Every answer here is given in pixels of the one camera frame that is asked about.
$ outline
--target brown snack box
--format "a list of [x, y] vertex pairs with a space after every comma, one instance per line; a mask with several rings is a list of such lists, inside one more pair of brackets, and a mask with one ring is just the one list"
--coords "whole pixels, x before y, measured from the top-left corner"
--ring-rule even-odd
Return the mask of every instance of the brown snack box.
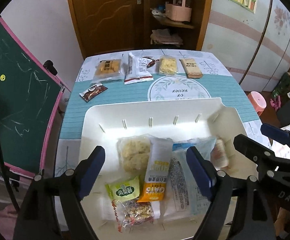
[[203, 76], [197, 63], [192, 58], [182, 58], [180, 59], [184, 70], [189, 78], [201, 78]]

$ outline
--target blue gripper pad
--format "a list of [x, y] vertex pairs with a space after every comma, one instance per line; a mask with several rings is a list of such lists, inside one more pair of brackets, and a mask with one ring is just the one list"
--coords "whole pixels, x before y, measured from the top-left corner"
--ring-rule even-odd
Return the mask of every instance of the blue gripper pad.
[[90, 156], [78, 164], [75, 169], [75, 181], [80, 201], [90, 194], [104, 162], [105, 150], [101, 146], [96, 146]]
[[262, 135], [265, 135], [273, 139], [274, 141], [277, 141], [280, 144], [283, 144], [283, 145], [290, 144], [289, 134], [286, 131], [280, 128], [276, 128], [270, 124], [267, 124], [267, 123], [262, 124], [261, 133]]
[[189, 147], [187, 149], [186, 161], [201, 194], [211, 201], [213, 198], [211, 189], [216, 183], [216, 176], [213, 173], [215, 168], [212, 163], [204, 160], [196, 147]]

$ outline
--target oats bar package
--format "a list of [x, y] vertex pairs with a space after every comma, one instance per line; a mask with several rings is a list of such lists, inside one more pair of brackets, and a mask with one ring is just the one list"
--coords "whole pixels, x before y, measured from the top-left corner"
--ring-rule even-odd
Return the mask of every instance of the oats bar package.
[[152, 143], [143, 191], [138, 202], [160, 201], [164, 198], [173, 140], [150, 136]]
[[192, 58], [182, 58], [180, 59], [184, 70], [189, 78], [201, 78], [203, 76], [201, 70], [196, 64], [195, 60]]

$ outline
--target cracker package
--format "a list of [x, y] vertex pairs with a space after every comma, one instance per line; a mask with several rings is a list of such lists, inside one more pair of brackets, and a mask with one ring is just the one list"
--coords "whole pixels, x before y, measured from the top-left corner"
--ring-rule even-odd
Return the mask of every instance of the cracker package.
[[196, 64], [195, 60], [192, 58], [182, 58], [180, 59], [184, 70], [189, 78], [201, 78], [203, 76], [200, 68]]
[[178, 73], [177, 60], [171, 56], [161, 56], [159, 59], [159, 73], [164, 75], [175, 75]]
[[138, 202], [160, 201], [164, 198], [173, 140], [150, 137], [152, 147], [147, 164], [143, 191]]

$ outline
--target chalkboard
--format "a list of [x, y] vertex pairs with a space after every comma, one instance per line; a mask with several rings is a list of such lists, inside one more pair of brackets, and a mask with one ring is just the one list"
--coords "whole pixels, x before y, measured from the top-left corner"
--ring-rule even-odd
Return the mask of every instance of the chalkboard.
[[7, 30], [0, 19], [0, 140], [4, 161], [38, 173], [48, 122], [62, 87]]

